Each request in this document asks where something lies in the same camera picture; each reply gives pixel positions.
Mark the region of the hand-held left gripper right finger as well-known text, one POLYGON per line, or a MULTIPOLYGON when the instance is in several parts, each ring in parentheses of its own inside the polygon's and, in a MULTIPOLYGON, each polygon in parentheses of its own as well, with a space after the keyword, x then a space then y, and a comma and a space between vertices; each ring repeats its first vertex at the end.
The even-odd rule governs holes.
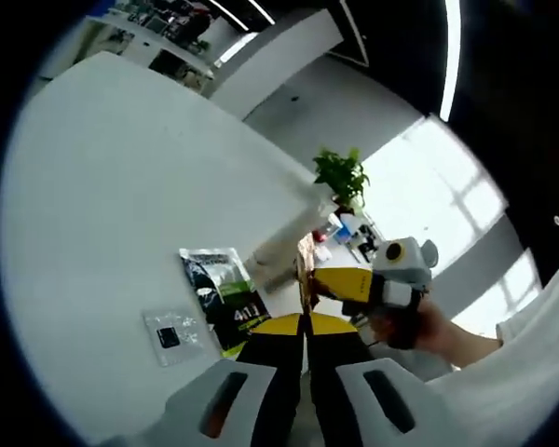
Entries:
POLYGON ((372 359, 353 325, 319 313, 307 329, 311 393, 327 446, 445 446, 447 410, 392 359, 372 359))

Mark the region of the person's right hand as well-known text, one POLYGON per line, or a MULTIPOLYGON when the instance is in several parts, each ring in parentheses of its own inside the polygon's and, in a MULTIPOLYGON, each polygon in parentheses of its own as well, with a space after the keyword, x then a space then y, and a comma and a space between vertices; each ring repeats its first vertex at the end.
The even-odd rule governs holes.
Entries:
POLYGON ((428 328, 427 301, 421 298, 407 307, 381 307, 369 323, 376 342, 400 350, 416 348, 428 328))

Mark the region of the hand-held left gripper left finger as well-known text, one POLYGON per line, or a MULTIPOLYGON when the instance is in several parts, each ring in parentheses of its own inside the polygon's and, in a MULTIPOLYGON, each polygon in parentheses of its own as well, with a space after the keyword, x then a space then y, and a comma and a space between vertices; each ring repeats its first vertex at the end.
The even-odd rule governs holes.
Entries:
POLYGON ((283 446, 300 400, 301 317, 265 321, 237 359, 216 362, 170 397, 162 444, 283 446))

